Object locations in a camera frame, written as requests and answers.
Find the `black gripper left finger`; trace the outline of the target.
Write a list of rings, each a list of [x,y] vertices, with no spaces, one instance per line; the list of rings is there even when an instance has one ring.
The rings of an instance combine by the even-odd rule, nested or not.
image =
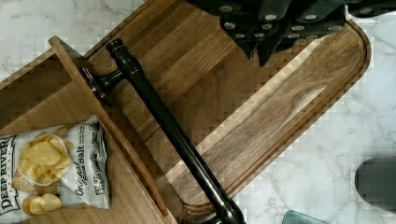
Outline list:
[[[268,60],[288,26],[289,0],[221,0],[221,28],[251,59]]]

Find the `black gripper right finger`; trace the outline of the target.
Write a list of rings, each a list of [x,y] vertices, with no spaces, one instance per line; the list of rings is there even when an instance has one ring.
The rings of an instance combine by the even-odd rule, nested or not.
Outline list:
[[[258,18],[274,30],[258,46],[260,66],[277,48],[289,48],[299,38],[315,39],[344,28],[344,0],[262,0]]]

